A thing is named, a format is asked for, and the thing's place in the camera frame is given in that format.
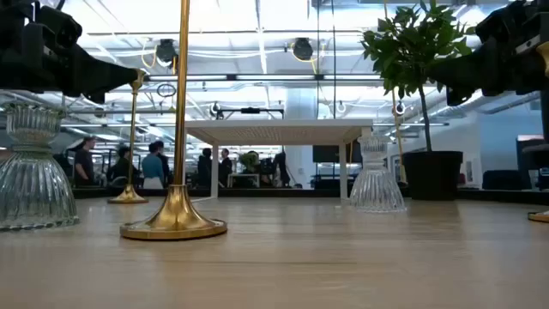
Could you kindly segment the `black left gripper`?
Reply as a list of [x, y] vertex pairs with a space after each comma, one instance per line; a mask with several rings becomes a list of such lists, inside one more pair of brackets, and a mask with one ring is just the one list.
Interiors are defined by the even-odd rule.
[[104, 104], [106, 92], [138, 78], [136, 69], [90, 56], [77, 45], [82, 27], [39, 1], [1, 2], [1, 88], [83, 95]]

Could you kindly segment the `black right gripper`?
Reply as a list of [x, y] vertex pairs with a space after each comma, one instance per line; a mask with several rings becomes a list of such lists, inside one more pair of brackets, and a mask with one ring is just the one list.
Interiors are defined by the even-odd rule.
[[475, 33], [481, 48], [428, 66], [428, 77], [446, 87], [448, 106], [481, 89], [528, 94], [548, 89], [548, 2], [513, 1], [491, 12]]

